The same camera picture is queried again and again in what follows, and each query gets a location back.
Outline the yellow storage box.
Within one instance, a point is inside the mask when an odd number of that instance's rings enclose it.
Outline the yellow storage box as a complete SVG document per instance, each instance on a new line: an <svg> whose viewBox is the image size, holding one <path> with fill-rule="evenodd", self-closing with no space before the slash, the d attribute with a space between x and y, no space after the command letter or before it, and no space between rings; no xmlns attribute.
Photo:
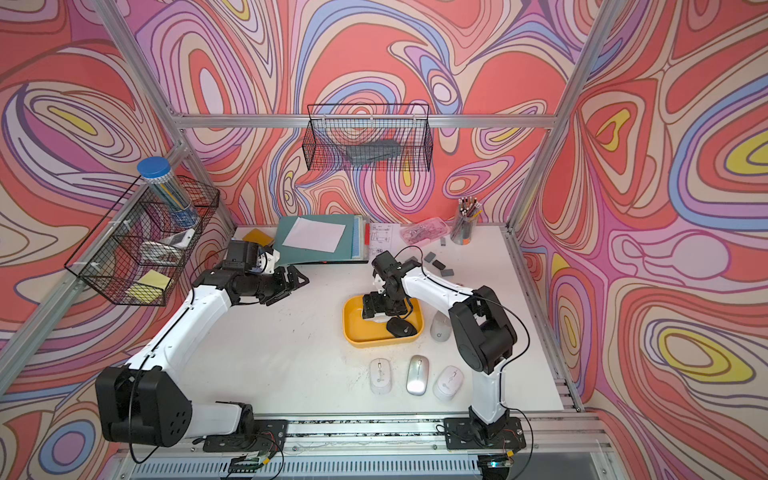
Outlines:
<svg viewBox="0 0 768 480"><path fill-rule="evenodd" d="M395 337L386 327L391 315L376 314L370 319L363 317L363 296L349 299L343 309L343 332L346 340L356 348L384 347L415 341L424 329L423 312L420 303L412 299L412 312L406 320L414 327L415 334Z"/></svg>

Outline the grey white mouse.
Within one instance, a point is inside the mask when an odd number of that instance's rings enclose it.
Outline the grey white mouse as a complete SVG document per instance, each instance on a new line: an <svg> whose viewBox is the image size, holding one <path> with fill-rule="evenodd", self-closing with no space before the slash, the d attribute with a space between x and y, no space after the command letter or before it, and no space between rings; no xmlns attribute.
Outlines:
<svg viewBox="0 0 768 480"><path fill-rule="evenodd" d="M446 342L452 334L451 322L448 316L436 311L430 324L430 336L436 342Z"/></svg>

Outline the small white mouse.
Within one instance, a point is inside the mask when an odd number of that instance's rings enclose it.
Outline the small white mouse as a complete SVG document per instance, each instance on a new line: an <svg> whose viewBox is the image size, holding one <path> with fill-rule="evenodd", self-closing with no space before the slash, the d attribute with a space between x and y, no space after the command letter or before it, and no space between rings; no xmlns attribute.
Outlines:
<svg viewBox="0 0 768 480"><path fill-rule="evenodd" d="M385 395L392 390L392 369L385 358L376 358L369 365L369 383L373 394Z"/></svg>

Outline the silver grey mouse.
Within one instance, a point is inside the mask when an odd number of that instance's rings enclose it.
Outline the silver grey mouse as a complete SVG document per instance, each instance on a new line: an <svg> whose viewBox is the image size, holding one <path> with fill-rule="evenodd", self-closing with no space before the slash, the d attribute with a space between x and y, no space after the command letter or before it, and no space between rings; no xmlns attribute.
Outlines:
<svg viewBox="0 0 768 480"><path fill-rule="evenodd" d="M429 360L423 355L411 357L406 377L406 391L410 395L423 396L429 381Z"/></svg>

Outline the white mouse with logo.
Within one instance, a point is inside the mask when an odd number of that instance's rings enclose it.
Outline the white mouse with logo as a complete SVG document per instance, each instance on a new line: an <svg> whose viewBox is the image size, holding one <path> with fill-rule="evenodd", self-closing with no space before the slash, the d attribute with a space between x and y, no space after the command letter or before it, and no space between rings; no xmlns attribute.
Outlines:
<svg viewBox="0 0 768 480"><path fill-rule="evenodd" d="M451 401L464 383L462 371L455 366L447 366L433 384L433 394L442 402Z"/></svg>

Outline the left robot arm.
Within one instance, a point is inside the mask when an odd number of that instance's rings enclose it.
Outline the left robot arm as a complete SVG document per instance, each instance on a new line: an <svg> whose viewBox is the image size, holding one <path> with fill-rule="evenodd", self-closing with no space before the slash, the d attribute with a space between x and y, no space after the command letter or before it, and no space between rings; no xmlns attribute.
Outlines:
<svg viewBox="0 0 768 480"><path fill-rule="evenodd" d="M251 441L253 408L236 401L195 403L180 377L215 323L236 306L271 306L307 285L294 266L279 265L272 247L233 240L226 256L203 271L179 310L125 364L95 382L102 435L114 443L172 447L208 437Z"/></svg>

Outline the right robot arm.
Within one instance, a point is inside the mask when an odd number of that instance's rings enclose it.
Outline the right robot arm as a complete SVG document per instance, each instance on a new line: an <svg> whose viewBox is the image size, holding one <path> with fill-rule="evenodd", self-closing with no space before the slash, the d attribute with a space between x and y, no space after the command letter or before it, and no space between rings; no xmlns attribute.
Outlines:
<svg viewBox="0 0 768 480"><path fill-rule="evenodd" d="M502 370L513 359L518 341L496 293L488 286L470 289L444 281L420 261L400 262L389 251L378 254L371 265L376 290L363 296L365 319L384 314L406 320L418 300L450 320L458 353L473 371L473 397L464 426L443 423L446 440L456 440L460 447L491 447L510 420Z"/></svg>

